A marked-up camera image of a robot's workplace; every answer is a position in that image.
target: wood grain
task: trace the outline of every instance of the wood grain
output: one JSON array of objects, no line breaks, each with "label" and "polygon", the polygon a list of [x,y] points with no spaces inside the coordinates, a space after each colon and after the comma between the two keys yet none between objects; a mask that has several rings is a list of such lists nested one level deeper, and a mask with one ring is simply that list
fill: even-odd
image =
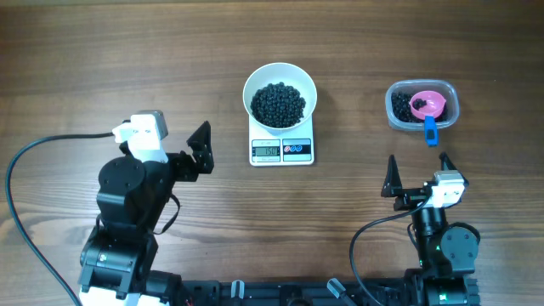
[{"label": "wood grain", "polygon": [[[543,6],[503,1],[186,3],[0,8],[0,174],[33,139],[99,133],[161,109],[168,151],[212,124],[216,166],[177,184],[183,207],[160,236],[154,269],[186,280],[352,280],[349,240],[392,214],[379,196],[389,154],[406,185],[445,150],[470,179],[448,212],[482,233],[483,305],[544,304]],[[241,90],[269,62],[303,67],[318,87],[312,167],[247,162]],[[445,79],[458,122],[428,149],[388,126],[396,81]],[[44,144],[15,169],[16,206],[33,240],[77,289],[78,259],[99,212],[96,178],[113,139]],[[24,244],[0,195],[0,304],[70,304]],[[173,213],[168,206],[164,223]],[[365,276],[417,266],[408,219],[370,230],[356,254]]]}]

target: black cable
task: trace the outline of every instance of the black cable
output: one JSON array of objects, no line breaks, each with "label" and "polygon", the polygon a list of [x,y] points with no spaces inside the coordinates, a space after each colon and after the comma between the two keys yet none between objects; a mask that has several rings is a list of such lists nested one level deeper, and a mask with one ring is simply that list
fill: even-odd
[{"label": "black cable", "polygon": [[372,300],[374,301],[374,303],[380,305],[380,306],[383,306],[382,303],[380,303],[369,291],[368,289],[366,288],[365,284],[363,284],[363,280],[360,278],[359,276],[359,272],[357,272],[357,267],[355,266],[355,259],[354,259],[354,247],[355,247],[355,242],[357,241],[357,238],[359,238],[359,235],[361,235],[365,230],[368,230],[370,227],[374,226],[374,225],[377,225],[377,224],[381,224],[381,223],[384,223],[384,222],[388,222],[388,221],[391,221],[391,220],[395,220],[395,219],[398,219],[398,218],[403,218],[403,217],[406,217],[406,216],[410,216],[412,215],[413,213],[416,213],[418,211],[420,211],[423,207],[425,207],[425,204],[427,204],[427,201],[423,202],[422,204],[419,205],[419,207],[413,209],[413,210],[410,210],[408,212],[403,212],[403,213],[399,213],[397,215],[394,215],[394,216],[390,216],[390,217],[386,217],[386,218],[381,218],[381,219],[378,219],[378,220],[375,220],[375,221],[372,221],[370,222],[369,224],[363,226],[362,228],[360,228],[359,230],[357,230],[357,232],[355,233],[354,237],[351,239],[351,243],[349,244],[349,262],[351,263],[351,270],[354,272],[354,275],[355,275],[355,279],[357,279],[357,282],[359,283],[360,285],[360,288],[366,293],[366,295]]},{"label": "black cable", "polygon": [[43,144],[45,142],[53,141],[53,140],[60,140],[60,139],[98,139],[98,138],[104,138],[104,137],[110,137],[110,136],[113,136],[113,133],[56,135],[56,136],[49,136],[49,137],[44,137],[42,139],[35,140],[27,144],[25,147],[19,150],[17,154],[15,154],[14,158],[9,163],[8,169],[6,171],[6,198],[8,199],[9,211],[11,212],[11,215],[14,218],[15,226],[17,227],[17,230],[19,230],[26,244],[36,254],[36,256],[42,261],[42,263],[49,270],[49,272],[51,272],[54,278],[57,279],[57,281],[59,281],[59,283],[65,288],[66,292],[68,292],[68,295],[70,295],[71,300],[77,306],[82,306],[82,303],[77,298],[77,295],[71,290],[70,286],[68,286],[68,284],[66,283],[66,280],[64,280],[62,276],[59,275],[59,272],[57,272],[57,270],[53,268],[51,263],[43,256],[40,250],[37,249],[34,242],[32,242],[31,237],[26,233],[26,230],[23,227],[23,224],[20,222],[19,215],[17,215],[17,211],[15,210],[14,199],[11,196],[11,173],[14,171],[15,163],[20,159],[20,157],[25,152],[27,152],[28,150],[32,149],[33,147],[39,144]]},{"label": "black cable", "polygon": [[406,228],[406,231],[408,232],[408,237],[410,237],[410,241],[411,241],[411,244],[414,245],[414,247],[416,248],[417,250],[417,242],[416,240],[414,239],[414,235],[411,233],[411,230],[410,230],[410,227],[414,225],[413,223],[412,224],[408,224],[408,227]]}]

